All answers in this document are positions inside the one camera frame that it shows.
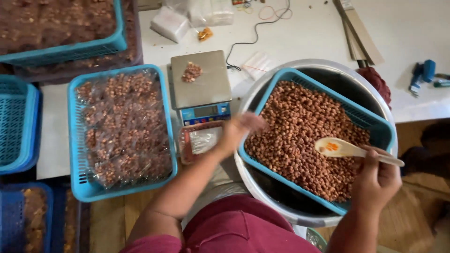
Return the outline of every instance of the hand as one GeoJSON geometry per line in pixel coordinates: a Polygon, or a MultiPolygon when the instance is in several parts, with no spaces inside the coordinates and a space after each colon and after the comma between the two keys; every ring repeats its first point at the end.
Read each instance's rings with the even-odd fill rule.
{"type": "Polygon", "coordinates": [[[363,148],[367,154],[360,161],[361,170],[353,183],[352,209],[379,215],[401,187],[400,168],[378,161],[378,153],[390,155],[388,152],[368,146],[363,148]]]}
{"type": "Polygon", "coordinates": [[[224,157],[230,156],[241,143],[242,138],[249,132],[258,131],[267,126],[265,120],[254,113],[246,112],[241,116],[233,117],[225,123],[222,137],[217,142],[216,149],[224,157]]]}

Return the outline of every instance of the wooden floor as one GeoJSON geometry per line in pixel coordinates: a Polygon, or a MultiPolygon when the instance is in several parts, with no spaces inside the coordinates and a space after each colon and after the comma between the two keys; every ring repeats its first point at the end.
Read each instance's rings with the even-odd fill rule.
{"type": "MultiPolygon", "coordinates": [[[[409,147],[420,145],[423,128],[432,123],[434,121],[397,125],[399,154],[409,147]]],[[[405,180],[450,192],[447,182],[439,177],[421,174],[405,180]]],[[[147,191],[92,203],[90,251],[118,252],[124,246],[139,213],[155,192],[147,191]]],[[[442,203],[442,200],[433,196],[402,187],[381,215],[379,244],[401,253],[430,252],[435,240],[431,226],[442,203]]],[[[316,230],[328,240],[334,228],[316,230]]]]}

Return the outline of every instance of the basket of brittle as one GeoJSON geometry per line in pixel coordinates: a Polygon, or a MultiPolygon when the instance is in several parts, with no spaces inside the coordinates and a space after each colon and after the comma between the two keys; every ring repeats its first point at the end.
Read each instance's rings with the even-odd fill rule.
{"type": "Polygon", "coordinates": [[[161,187],[177,173],[169,100],[151,64],[69,84],[71,184],[83,202],[161,187]]]}

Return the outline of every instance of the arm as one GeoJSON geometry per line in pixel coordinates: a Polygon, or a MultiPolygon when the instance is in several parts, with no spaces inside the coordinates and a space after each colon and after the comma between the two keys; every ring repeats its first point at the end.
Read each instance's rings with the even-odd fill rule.
{"type": "Polygon", "coordinates": [[[382,209],[401,187],[400,169],[378,162],[381,149],[368,148],[352,188],[352,205],[331,236],[328,253],[375,253],[382,209]]]}
{"type": "Polygon", "coordinates": [[[262,118],[252,113],[228,121],[217,145],[155,195],[140,214],[127,244],[148,235],[172,235],[183,241],[180,222],[205,189],[216,166],[234,152],[249,131],[264,125],[262,118]]]}

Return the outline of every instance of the electrical cord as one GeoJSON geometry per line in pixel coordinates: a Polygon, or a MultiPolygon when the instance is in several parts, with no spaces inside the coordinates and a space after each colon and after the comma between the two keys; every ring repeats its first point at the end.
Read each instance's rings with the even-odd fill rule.
{"type": "Polygon", "coordinates": [[[262,24],[273,24],[273,23],[277,22],[278,20],[280,20],[280,19],[283,17],[283,15],[286,14],[286,12],[288,12],[289,10],[292,12],[292,10],[290,9],[290,8],[291,8],[291,0],[287,0],[287,1],[288,1],[288,7],[287,7],[286,9],[284,9],[285,11],[284,11],[280,16],[277,15],[277,19],[276,19],[276,20],[270,21],[270,22],[260,22],[260,23],[257,23],[257,24],[255,25],[254,30],[255,30],[255,33],[256,33],[256,40],[255,40],[254,42],[237,42],[237,43],[234,43],[234,44],[231,45],[231,49],[230,49],[230,51],[229,51],[229,53],[228,53],[228,56],[226,57],[226,60],[225,60],[225,63],[227,64],[227,67],[226,67],[227,69],[229,69],[229,68],[235,68],[235,69],[237,69],[237,70],[239,70],[239,71],[242,70],[242,69],[239,68],[238,66],[235,66],[235,65],[232,65],[232,64],[229,64],[229,63],[228,63],[228,58],[230,58],[230,55],[231,55],[231,52],[233,52],[234,46],[235,46],[235,45],[242,45],[242,44],[244,44],[244,45],[253,45],[253,44],[257,43],[258,40],[259,40],[258,31],[257,31],[257,29],[256,29],[258,25],[262,25],[262,24]]]}

